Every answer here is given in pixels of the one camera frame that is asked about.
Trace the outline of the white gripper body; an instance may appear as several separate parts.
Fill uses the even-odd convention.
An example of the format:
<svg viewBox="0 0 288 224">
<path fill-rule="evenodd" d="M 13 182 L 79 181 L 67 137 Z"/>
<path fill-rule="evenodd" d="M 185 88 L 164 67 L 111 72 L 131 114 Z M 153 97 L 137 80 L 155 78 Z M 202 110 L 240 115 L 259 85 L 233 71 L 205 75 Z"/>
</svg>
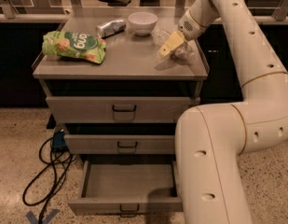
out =
<svg viewBox="0 0 288 224">
<path fill-rule="evenodd" d="M 211 0 L 196 0 L 179 20 L 178 30 L 187 41 L 197 39 L 219 17 Z"/>
</svg>

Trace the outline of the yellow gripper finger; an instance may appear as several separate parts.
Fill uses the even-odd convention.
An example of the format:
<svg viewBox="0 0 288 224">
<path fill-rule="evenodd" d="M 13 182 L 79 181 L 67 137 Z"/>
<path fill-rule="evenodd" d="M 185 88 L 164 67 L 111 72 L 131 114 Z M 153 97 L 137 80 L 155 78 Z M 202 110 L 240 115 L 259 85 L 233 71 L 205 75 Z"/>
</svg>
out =
<svg viewBox="0 0 288 224">
<path fill-rule="evenodd" d="M 177 56 L 185 54 L 185 36 L 181 31 L 174 31 L 171 34 L 165 30 L 158 33 L 159 45 L 158 57 L 164 59 L 172 54 Z"/>
</svg>

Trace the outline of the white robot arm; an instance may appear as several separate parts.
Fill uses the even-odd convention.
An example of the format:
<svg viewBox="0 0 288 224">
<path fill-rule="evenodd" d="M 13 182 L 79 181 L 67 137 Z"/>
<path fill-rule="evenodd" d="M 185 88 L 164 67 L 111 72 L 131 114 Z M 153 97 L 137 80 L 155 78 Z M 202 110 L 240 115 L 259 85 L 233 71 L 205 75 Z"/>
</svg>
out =
<svg viewBox="0 0 288 224">
<path fill-rule="evenodd" d="M 177 121 L 185 224 L 253 224 L 236 158 L 288 139 L 288 72 L 245 0 L 196 0 L 158 51 L 164 58 L 221 20 L 243 99 L 199 105 Z"/>
</svg>

